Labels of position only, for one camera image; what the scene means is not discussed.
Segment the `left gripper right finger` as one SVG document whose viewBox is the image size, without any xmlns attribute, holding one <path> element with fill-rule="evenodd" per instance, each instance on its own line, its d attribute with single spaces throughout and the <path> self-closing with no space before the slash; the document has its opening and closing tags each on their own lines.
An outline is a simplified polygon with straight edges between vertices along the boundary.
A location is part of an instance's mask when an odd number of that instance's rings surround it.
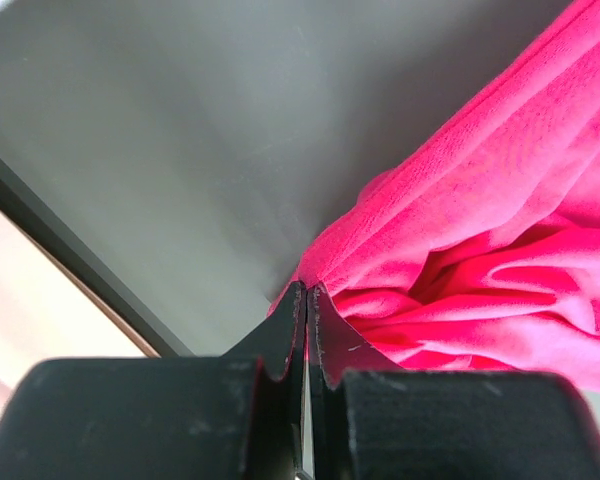
<svg viewBox="0 0 600 480">
<path fill-rule="evenodd" d="M 319 479 L 600 479 L 600 432 L 544 372 L 408 371 L 307 293 Z"/>
</svg>

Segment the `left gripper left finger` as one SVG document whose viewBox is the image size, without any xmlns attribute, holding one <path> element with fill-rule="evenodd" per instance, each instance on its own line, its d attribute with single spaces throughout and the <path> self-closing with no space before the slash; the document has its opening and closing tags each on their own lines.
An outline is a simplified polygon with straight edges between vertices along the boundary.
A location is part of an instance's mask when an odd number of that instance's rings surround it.
<svg viewBox="0 0 600 480">
<path fill-rule="evenodd" d="M 307 291 L 225 354 L 35 365 L 0 418 L 0 479 L 292 479 Z"/>
</svg>

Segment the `pink t shirt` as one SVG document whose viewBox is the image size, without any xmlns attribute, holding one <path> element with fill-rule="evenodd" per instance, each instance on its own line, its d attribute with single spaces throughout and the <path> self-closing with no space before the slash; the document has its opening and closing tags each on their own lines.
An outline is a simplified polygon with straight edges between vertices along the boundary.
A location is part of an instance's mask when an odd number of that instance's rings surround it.
<svg viewBox="0 0 600 480">
<path fill-rule="evenodd" d="M 294 278 L 406 369 L 600 392 L 600 1 L 575 1 L 306 250 Z"/>
</svg>

